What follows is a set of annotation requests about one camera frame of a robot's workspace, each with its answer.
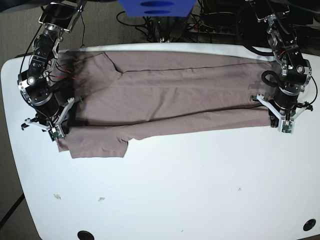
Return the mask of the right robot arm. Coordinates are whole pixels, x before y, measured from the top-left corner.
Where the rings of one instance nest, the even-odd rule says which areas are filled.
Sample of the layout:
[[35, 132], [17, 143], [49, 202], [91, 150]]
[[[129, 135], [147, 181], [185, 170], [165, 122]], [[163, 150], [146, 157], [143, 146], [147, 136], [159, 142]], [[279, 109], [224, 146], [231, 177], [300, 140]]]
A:
[[70, 33], [84, 10], [85, 0], [76, 1], [76, 5], [52, 1], [41, 7], [39, 17], [42, 34], [36, 33], [30, 43], [32, 57], [28, 69], [20, 71], [17, 86], [23, 100], [32, 107], [37, 116], [26, 119], [21, 126], [36, 126], [53, 135], [64, 136], [62, 122], [75, 103], [74, 97], [61, 103], [57, 100], [51, 84], [51, 72], [58, 61], [59, 44], [64, 40], [63, 33]]

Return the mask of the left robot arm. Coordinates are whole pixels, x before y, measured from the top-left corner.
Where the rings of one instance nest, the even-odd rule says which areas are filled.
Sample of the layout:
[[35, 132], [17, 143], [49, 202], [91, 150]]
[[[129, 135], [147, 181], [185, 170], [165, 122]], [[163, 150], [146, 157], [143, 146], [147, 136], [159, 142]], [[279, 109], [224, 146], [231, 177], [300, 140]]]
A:
[[286, 134], [294, 132], [295, 120], [301, 113], [313, 110], [312, 103], [298, 101], [299, 95], [305, 91], [313, 76], [310, 62], [301, 53], [296, 31], [287, 21], [291, 5], [289, 1], [247, 0], [238, 11], [235, 23], [239, 39], [242, 38], [240, 21], [249, 9], [253, 10], [257, 22], [268, 25], [266, 32], [270, 52], [259, 51], [245, 41], [242, 41], [242, 44], [256, 55], [274, 57], [280, 66], [280, 73], [264, 71], [261, 80], [273, 88], [273, 94], [268, 97], [257, 94], [252, 96], [251, 100], [267, 107], [271, 127]]

